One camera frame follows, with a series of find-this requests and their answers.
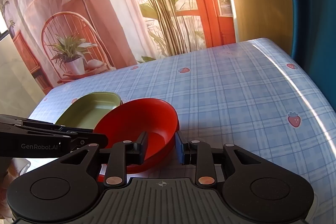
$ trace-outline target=green tray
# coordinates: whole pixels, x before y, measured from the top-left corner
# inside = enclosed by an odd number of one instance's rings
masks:
[[[121,104],[122,101],[116,93],[93,92],[79,98],[68,107],[56,124],[94,129],[101,118]]]

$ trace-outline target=metal pin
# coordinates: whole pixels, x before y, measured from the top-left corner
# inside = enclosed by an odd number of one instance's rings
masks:
[[[200,177],[200,178],[198,179],[198,182],[199,182],[200,184],[210,185],[210,184],[212,184],[212,183],[215,182],[215,179],[214,179],[213,177]]]
[[[109,177],[109,178],[106,179],[106,183],[110,184],[110,185],[117,185],[117,184],[120,184],[122,182],[123,182],[123,180],[120,177]]]

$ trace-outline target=blue plaid tablecloth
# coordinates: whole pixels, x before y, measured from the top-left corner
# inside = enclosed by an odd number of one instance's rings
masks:
[[[208,48],[76,80],[50,91],[30,118],[56,122],[74,99],[98,91],[116,92],[123,102],[169,102],[188,140],[217,148],[234,143],[301,175],[318,196],[313,222],[336,222],[336,114],[272,41]],[[194,167],[179,165],[173,151],[160,168],[139,176],[194,178]]]

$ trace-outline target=printed wall backdrop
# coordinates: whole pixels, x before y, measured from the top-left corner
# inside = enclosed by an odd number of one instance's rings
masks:
[[[235,42],[230,0],[0,0],[28,70],[53,87]]]

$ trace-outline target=strawberry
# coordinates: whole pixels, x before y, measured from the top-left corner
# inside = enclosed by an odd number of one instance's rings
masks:
[[[291,69],[296,69],[296,67],[295,67],[294,64],[287,64],[286,66],[289,67],[289,68],[291,68]]]
[[[301,123],[301,118],[295,112],[289,112],[288,121],[294,127],[299,127]]]
[[[180,70],[180,73],[186,73],[186,72],[189,72],[189,71],[190,71],[190,69],[188,69],[188,68],[182,68]]]

